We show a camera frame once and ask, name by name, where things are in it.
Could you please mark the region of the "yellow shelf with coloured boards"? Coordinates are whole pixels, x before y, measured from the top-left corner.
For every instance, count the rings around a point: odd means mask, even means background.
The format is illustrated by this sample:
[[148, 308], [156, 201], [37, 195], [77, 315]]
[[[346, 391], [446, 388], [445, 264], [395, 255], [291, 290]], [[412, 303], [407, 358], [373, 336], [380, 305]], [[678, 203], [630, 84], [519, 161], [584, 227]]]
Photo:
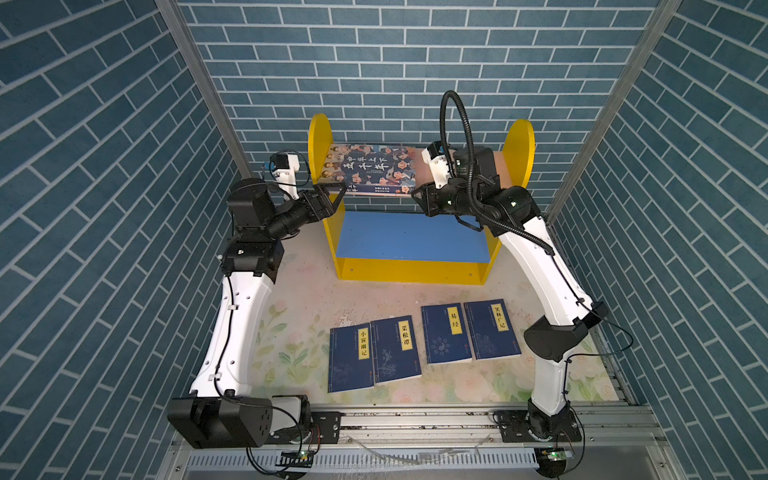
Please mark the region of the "yellow shelf with coloured boards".
[[[308, 135], [313, 180], [320, 179], [333, 143], [328, 117], [315, 114]], [[535, 145], [532, 123], [515, 121], [502, 151], [493, 152], [502, 186], [527, 186]], [[502, 242], [488, 229], [472, 232], [452, 218], [348, 211], [342, 200], [322, 224], [341, 280], [484, 285]]]

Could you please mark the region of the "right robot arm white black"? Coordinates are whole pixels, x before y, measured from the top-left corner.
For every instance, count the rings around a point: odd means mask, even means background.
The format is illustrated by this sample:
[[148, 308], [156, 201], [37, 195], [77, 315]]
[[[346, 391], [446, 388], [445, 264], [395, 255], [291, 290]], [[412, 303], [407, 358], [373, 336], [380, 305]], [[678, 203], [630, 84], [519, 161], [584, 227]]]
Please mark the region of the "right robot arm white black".
[[423, 152], [432, 179], [411, 197], [428, 217], [474, 217], [471, 229], [499, 239], [533, 287], [544, 314], [524, 332], [535, 358], [526, 421], [533, 438], [549, 441], [575, 418], [566, 393], [568, 366], [589, 330], [605, 321], [607, 306], [568, 269], [527, 189], [536, 150], [531, 122], [515, 121], [499, 152], [480, 147], [461, 97], [448, 90], [441, 98], [439, 134]]

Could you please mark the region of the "blue book rightmost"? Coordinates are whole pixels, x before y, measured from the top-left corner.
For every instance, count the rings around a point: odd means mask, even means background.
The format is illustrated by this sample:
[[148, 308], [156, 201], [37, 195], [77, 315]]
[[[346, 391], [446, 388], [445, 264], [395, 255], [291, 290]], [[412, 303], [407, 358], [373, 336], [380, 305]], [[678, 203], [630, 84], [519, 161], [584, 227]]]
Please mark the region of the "blue book rightmost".
[[476, 360], [493, 360], [521, 354], [503, 299], [464, 304]]

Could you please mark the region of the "blue book yellow label Yijing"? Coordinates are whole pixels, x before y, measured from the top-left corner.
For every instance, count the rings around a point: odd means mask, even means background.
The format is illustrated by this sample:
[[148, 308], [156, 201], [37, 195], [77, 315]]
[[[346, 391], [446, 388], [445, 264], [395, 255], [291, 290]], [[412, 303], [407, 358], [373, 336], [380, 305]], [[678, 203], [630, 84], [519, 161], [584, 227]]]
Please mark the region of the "blue book yellow label Yijing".
[[460, 303], [422, 306], [421, 316], [428, 364], [469, 362], [473, 359]]

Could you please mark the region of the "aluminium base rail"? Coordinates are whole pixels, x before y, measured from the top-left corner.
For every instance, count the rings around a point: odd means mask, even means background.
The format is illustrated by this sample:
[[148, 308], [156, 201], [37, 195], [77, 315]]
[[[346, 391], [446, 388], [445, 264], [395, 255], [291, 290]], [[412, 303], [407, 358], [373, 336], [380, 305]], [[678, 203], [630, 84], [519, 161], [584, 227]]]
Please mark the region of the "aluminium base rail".
[[561, 433], [530, 435], [519, 404], [333, 406], [297, 446], [195, 449], [175, 437], [161, 479], [681, 479], [655, 415], [626, 402], [577, 403]]

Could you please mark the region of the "blue book leftmost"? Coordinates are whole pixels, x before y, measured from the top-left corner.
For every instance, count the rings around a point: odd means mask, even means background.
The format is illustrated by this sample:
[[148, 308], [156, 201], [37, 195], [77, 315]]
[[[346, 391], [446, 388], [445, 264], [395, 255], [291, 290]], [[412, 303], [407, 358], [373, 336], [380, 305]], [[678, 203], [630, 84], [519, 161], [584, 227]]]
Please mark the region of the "blue book leftmost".
[[328, 392], [374, 387], [371, 334], [368, 323], [330, 330]]

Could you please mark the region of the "floral table mat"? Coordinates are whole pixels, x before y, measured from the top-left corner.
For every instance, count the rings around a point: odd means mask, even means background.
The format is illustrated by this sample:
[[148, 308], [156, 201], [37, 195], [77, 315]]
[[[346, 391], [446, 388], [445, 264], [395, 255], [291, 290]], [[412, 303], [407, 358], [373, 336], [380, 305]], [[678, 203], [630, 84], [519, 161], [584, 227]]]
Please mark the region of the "floral table mat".
[[[421, 309], [428, 305], [501, 298], [508, 325], [516, 335], [532, 325], [542, 308], [522, 270], [509, 253], [502, 254], [485, 286], [343, 281], [333, 271], [324, 230], [303, 228], [288, 241], [287, 253], [268, 292], [266, 304], [253, 308], [246, 327], [218, 315], [211, 340], [216, 352], [203, 362], [201, 378], [209, 385], [214, 371], [235, 371], [250, 397], [308, 396], [312, 405], [492, 404], [527, 401], [545, 385], [544, 370], [533, 352], [501, 359], [431, 365], [423, 333]], [[328, 390], [330, 332], [337, 327], [409, 315], [422, 373], [418, 377], [379, 383], [370, 388], [331, 393]]]

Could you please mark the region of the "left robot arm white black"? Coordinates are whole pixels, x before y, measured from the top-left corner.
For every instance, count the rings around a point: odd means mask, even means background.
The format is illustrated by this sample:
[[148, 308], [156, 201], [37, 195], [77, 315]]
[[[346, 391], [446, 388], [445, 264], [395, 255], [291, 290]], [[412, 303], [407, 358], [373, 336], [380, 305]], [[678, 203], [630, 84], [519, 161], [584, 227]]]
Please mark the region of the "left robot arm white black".
[[196, 449], [303, 441], [312, 426], [306, 396], [256, 396], [251, 357], [284, 256], [284, 240], [306, 224], [332, 217], [346, 187], [315, 184], [288, 195], [281, 205], [272, 200], [277, 190], [261, 179], [241, 180], [230, 188], [227, 208], [234, 234], [220, 261], [221, 301], [213, 335], [189, 393], [172, 399], [167, 411], [170, 424]]

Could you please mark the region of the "colourful illustrated thick book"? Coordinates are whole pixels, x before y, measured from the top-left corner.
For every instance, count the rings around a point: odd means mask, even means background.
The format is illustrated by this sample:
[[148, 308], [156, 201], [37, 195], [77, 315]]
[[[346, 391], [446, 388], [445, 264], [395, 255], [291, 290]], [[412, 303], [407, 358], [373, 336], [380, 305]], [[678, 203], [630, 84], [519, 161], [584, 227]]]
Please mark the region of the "colourful illustrated thick book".
[[409, 195], [416, 188], [414, 147], [332, 144], [322, 162], [319, 183], [345, 183], [348, 194]]

